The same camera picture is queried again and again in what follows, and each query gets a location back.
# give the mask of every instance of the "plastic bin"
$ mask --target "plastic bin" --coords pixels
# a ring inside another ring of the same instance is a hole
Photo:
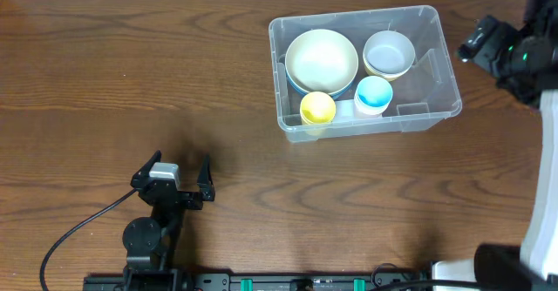
[[[302,95],[287,81],[284,61],[290,43],[305,31],[314,29],[334,30],[345,35],[357,49],[359,66],[350,89],[336,100],[337,114],[333,121],[323,125],[302,125],[299,115]],[[406,74],[391,82],[393,100],[383,117],[360,118],[355,112],[353,98],[358,82],[367,76],[363,48],[366,40],[381,30],[395,30],[411,39],[416,58]],[[381,132],[424,131],[461,111],[461,96],[439,15],[431,6],[280,17],[269,24],[269,40],[277,122],[291,142]]]

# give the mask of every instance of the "wood grain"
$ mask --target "wood grain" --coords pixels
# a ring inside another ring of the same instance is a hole
[[[536,113],[452,59],[458,117],[291,145],[276,124],[267,29],[276,17],[430,4],[455,51],[486,14],[519,25],[524,2],[4,0],[0,288],[38,290],[51,244],[127,192],[156,149],[187,186],[212,156],[216,202],[189,214],[180,265],[370,272],[520,244],[541,156]],[[122,230],[147,214],[134,197],[75,233],[51,258],[51,289],[120,271]]]

